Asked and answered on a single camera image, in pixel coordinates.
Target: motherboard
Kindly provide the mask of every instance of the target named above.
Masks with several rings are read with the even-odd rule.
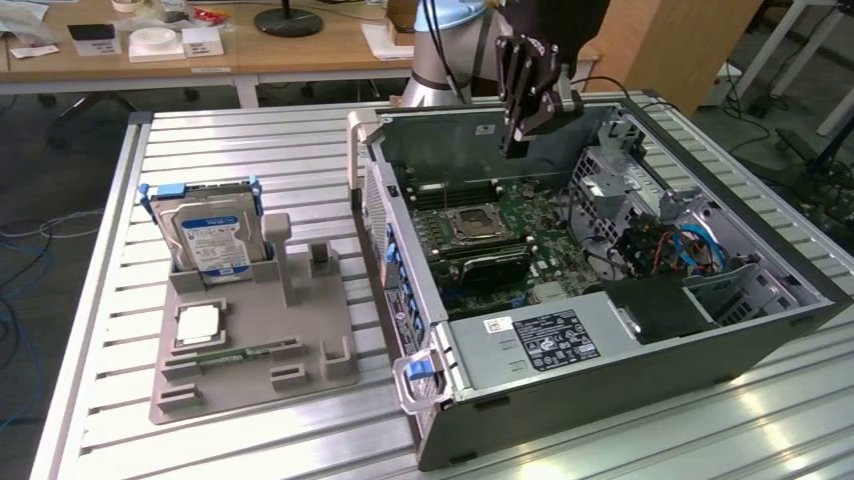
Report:
[[[450,320],[569,298],[600,283],[566,228],[561,192],[536,178],[408,190]]]

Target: power supply label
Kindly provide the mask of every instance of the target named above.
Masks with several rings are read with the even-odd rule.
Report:
[[[530,364],[538,372],[598,356],[572,310],[520,320],[512,325]]]

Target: circuit board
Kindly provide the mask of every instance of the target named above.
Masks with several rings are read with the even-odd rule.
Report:
[[[534,180],[494,188],[490,203],[412,211],[450,320],[569,298],[600,283],[554,192]],[[474,276],[473,267],[484,274]]]

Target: aluminum extrusion table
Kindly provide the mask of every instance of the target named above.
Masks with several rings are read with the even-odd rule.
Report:
[[[635,100],[648,102],[640,94]],[[344,175],[344,117],[377,105],[162,113],[129,125],[31,478],[852,478],[852,310],[728,384],[453,468],[414,470]],[[851,257],[684,118],[656,108],[664,129],[854,292]],[[648,150],[663,178],[691,184],[667,155]],[[250,174],[261,178],[266,209],[290,214],[289,248],[325,238],[341,254],[361,381],[154,426],[147,396],[169,262],[135,186]]]

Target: gray plastic holder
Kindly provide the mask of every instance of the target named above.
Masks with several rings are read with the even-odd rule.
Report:
[[[352,385],[358,381],[336,252],[328,242],[286,254],[285,213],[264,216],[273,259],[246,279],[205,285],[198,272],[169,275],[149,418],[154,424]],[[205,341],[175,342],[186,308],[218,311]]]

